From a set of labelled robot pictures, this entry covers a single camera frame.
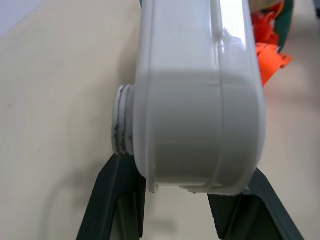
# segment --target beige table surface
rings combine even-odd
[[[265,87],[261,170],[305,239],[320,239],[320,51],[312,0],[297,0]],[[75,239],[112,154],[116,90],[132,83],[138,0],[45,0],[0,38],[0,239]],[[163,187],[146,198],[145,240],[217,238],[205,195]]]

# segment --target white surface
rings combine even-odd
[[[42,0],[0,0],[0,36],[42,3]]]
[[[266,127],[248,1],[148,0],[140,32],[133,147],[149,191],[240,194]]]
[[[297,0],[285,51],[265,87],[260,162],[306,240],[320,235],[320,61],[312,0]],[[0,39],[0,237],[76,238],[111,151],[113,101],[132,83],[135,0],[47,0]],[[204,194],[147,195],[145,240],[212,240]]]

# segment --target white plastic container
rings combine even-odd
[[[135,86],[115,102],[113,148],[133,145],[149,191],[242,192],[265,139],[248,1],[144,1]]]

